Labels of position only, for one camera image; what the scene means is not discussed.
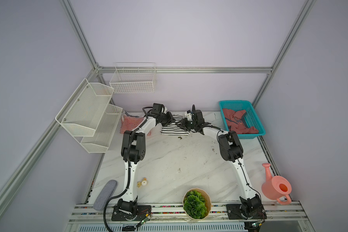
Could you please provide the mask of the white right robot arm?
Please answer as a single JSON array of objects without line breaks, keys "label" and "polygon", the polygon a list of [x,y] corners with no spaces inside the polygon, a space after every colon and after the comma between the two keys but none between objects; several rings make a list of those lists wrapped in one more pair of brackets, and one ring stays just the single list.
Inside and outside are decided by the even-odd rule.
[{"label": "white right robot arm", "polygon": [[252,218],[262,210],[261,196],[251,185],[243,160],[243,147],[236,132],[222,130],[206,122],[201,110],[192,106],[176,123],[179,128],[211,137],[218,142],[221,157],[232,163],[240,187],[240,211],[244,219]]}]

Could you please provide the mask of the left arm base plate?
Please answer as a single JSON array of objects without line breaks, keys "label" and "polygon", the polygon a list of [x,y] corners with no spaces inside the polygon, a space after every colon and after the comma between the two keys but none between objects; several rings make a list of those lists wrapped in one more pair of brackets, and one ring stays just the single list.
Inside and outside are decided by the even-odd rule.
[{"label": "left arm base plate", "polygon": [[122,202],[114,207],[111,216],[112,221],[141,221],[150,214],[152,207],[149,205],[139,206],[137,203]]}]

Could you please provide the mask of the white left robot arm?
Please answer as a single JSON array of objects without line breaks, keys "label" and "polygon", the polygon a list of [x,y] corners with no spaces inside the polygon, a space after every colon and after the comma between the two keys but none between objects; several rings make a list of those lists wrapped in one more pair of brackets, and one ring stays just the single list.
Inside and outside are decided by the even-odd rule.
[{"label": "white left robot arm", "polygon": [[146,155],[146,137],[148,133],[158,124],[167,126],[175,119],[163,104],[154,103],[152,106],[142,108],[144,112],[143,121],[133,130],[127,130],[123,134],[121,147],[121,156],[125,164],[124,191],[116,196],[108,198],[103,208],[103,223],[108,232],[112,229],[109,227],[106,218],[108,204],[118,199],[116,209],[113,213],[135,219],[138,215],[138,194],[135,175],[137,173],[138,163]]}]

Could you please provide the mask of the black white striped tank top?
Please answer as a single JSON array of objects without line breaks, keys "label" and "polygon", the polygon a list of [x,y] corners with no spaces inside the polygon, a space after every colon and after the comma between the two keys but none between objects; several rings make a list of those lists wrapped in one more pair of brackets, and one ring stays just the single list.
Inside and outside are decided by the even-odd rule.
[{"label": "black white striped tank top", "polygon": [[177,122],[183,119],[181,115],[173,115],[173,118],[175,119],[175,122],[162,127],[160,133],[162,135],[172,135],[172,136],[188,136],[189,131],[184,130],[176,125]]}]

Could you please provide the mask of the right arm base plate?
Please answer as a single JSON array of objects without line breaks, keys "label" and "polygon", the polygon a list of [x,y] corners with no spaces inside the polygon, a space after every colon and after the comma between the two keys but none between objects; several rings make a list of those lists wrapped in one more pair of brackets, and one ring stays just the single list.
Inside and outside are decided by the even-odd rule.
[{"label": "right arm base plate", "polygon": [[228,204],[226,211],[229,219],[252,220],[267,218],[264,206],[248,206],[246,203],[242,204]]}]

